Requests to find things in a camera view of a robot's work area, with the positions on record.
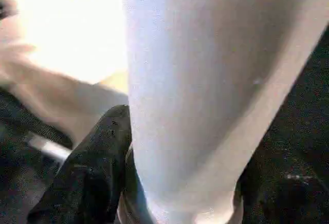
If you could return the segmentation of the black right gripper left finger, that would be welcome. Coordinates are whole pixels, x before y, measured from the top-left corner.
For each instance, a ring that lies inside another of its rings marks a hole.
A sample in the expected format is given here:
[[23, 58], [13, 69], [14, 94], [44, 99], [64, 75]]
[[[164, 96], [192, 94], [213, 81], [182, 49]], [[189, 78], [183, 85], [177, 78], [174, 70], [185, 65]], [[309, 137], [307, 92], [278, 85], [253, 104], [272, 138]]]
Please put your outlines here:
[[27, 223], [114, 223], [131, 141], [129, 106], [112, 107], [67, 157]]

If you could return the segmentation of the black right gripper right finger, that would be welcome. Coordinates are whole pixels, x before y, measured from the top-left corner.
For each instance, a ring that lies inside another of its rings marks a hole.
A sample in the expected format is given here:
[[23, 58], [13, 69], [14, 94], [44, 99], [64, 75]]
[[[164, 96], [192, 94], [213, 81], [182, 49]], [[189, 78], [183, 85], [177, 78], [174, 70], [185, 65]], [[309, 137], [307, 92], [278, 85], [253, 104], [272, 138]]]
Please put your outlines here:
[[243, 223], [328, 223], [328, 187], [289, 145], [261, 143], [240, 186]]

